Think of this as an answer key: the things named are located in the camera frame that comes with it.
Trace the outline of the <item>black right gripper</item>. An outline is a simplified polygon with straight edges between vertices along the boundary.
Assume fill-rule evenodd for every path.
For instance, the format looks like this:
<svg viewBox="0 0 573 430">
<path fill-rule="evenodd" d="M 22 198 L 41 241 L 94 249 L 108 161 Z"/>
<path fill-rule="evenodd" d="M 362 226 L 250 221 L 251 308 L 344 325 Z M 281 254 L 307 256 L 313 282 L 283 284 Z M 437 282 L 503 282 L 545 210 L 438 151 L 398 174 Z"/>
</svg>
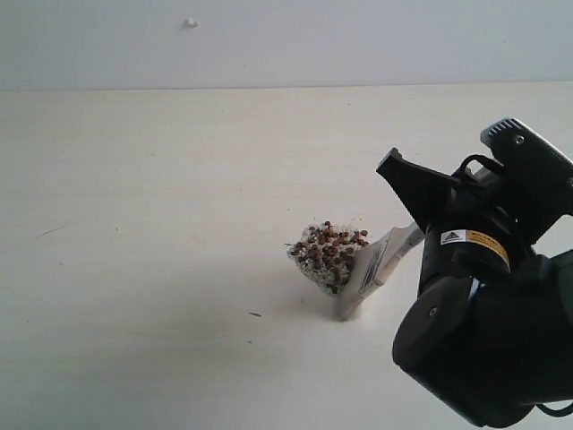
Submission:
<svg viewBox="0 0 573 430">
<path fill-rule="evenodd" d="M 475 217 L 496 222 L 511 239 L 531 246 L 537 239 L 527 225 L 530 201 L 497 160 L 472 154 L 446 175 L 402 157 L 392 148 L 376 172 L 386 180 L 423 231 L 448 219 Z"/>
</svg>

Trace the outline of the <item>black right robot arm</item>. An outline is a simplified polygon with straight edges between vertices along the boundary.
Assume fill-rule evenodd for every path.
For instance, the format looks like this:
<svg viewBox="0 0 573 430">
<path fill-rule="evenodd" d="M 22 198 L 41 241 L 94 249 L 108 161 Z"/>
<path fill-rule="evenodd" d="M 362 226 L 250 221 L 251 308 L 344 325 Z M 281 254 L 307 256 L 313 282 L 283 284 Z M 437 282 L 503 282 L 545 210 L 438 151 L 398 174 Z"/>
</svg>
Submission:
<svg viewBox="0 0 573 430">
<path fill-rule="evenodd" d="M 480 158 L 450 175 L 391 150 L 377 168 L 423 232 L 417 297 L 394 363 L 474 426 L 505 428 L 532 410 L 572 412 L 572 254 L 535 252 L 522 226 L 545 211 L 505 168 Z"/>
</svg>

